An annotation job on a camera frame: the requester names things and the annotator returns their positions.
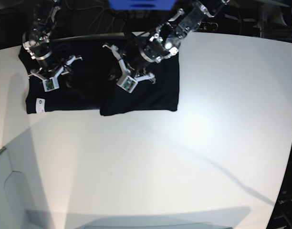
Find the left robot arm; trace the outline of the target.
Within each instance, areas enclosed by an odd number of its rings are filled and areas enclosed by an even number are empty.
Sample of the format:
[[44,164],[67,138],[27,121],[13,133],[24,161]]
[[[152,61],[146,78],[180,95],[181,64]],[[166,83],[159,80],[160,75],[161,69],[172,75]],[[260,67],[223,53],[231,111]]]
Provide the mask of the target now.
[[147,31],[147,37],[131,33],[122,48],[104,44],[117,62],[108,79],[117,80],[125,90],[145,80],[155,83],[156,77],[148,66],[176,56],[187,35],[196,31],[205,18],[214,18],[227,4],[227,0],[190,0],[171,18]]

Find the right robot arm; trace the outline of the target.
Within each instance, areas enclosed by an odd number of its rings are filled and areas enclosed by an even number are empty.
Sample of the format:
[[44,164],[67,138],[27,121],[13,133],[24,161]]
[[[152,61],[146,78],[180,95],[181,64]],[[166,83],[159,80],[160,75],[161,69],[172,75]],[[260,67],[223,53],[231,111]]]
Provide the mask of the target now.
[[60,0],[41,0],[34,9],[31,28],[22,37],[24,50],[39,65],[38,69],[29,70],[29,78],[36,77],[47,82],[65,75],[66,82],[73,82],[71,64],[76,60],[81,60],[82,57],[72,55],[68,58],[58,58],[51,43],[51,36],[56,27],[56,17],[60,9]]

